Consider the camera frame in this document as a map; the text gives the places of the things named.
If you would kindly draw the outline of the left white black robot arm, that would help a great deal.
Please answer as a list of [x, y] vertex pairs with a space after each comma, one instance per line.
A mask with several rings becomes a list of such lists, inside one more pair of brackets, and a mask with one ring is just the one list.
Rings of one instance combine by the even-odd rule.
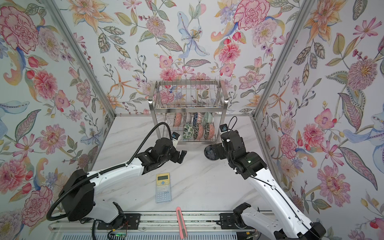
[[119, 227], [125, 221], [125, 214], [117, 200], [107, 199], [101, 194], [116, 184], [147, 174], [172, 161], [181, 164], [187, 151], [177, 151], [174, 142], [167, 138], [156, 141], [155, 146], [135, 155], [129, 164], [120, 164], [107, 170], [73, 173], [60, 195], [65, 195], [61, 204], [70, 222], [94, 219]]

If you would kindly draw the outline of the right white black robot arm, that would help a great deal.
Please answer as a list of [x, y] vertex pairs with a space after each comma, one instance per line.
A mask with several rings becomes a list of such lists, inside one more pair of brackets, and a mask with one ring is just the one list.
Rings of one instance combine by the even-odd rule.
[[223, 125], [221, 140], [220, 144], [211, 146], [215, 159], [228, 160], [229, 166], [256, 189], [276, 217], [271, 219], [250, 204], [243, 203], [223, 222], [238, 229], [253, 228], [271, 240], [320, 240], [325, 236], [324, 226], [312, 222], [291, 201], [263, 159], [246, 150], [238, 131]]

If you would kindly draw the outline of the blue patterned ceramic bowl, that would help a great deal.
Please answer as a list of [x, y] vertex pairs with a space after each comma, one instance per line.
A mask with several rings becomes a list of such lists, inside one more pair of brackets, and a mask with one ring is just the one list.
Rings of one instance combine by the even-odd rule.
[[203, 122], [204, 115], [200, 112], [193, 114], [193, 126], [199, 125]]

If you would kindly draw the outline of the black white floral bowl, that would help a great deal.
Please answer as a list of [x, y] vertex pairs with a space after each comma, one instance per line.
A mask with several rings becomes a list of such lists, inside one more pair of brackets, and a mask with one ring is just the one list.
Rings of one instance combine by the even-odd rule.
[[194, 126], [194, 140], [200, 140], [205, 133], [204, 126], [202, 124], [196, 124]]
[[215, 135], [215, 126], [213, 123], [207, 123], [205, 124], [205, 133], [204, 138], [205, 140], [212, 140]]
[[174, 116], [174, 127], [179, 127], [182, 123], [183, 115], [182, 113], [175, 113]]

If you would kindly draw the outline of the purple striped bowl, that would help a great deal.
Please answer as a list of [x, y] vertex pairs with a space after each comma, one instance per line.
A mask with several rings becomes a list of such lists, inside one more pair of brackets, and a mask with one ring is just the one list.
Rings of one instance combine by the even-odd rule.
[[185, 123], [191, 124], [193, 122], [193, 113], [186, 113]]

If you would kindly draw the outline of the green leaf pattern bowl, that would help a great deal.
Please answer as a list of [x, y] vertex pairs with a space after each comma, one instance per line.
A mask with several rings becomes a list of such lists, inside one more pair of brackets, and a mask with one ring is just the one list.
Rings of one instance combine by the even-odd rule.
[[194, 136], [194, 126], [190, 123], [186, 123], [183, 130], [183, 139], [190, 140]]

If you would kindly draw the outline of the dark blue ceramic bowl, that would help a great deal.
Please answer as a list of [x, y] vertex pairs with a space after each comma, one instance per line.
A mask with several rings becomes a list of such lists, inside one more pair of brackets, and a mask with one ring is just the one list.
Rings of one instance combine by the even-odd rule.
[[214, 145], [208, 145], [204, 150], [204, 155], [207, 159], [214, 160]]

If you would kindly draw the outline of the pale green ceramic bowl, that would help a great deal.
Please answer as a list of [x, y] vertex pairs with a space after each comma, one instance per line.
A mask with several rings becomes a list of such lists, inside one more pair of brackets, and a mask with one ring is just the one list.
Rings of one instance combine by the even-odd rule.
[[214, 122], [214, 116], [213, 116], [213, 113], [212, 112], [206, 112], [204, 114], [204, 118], [203, 118], [203, 126], [207, 125], [207, 124], [212, 124]]

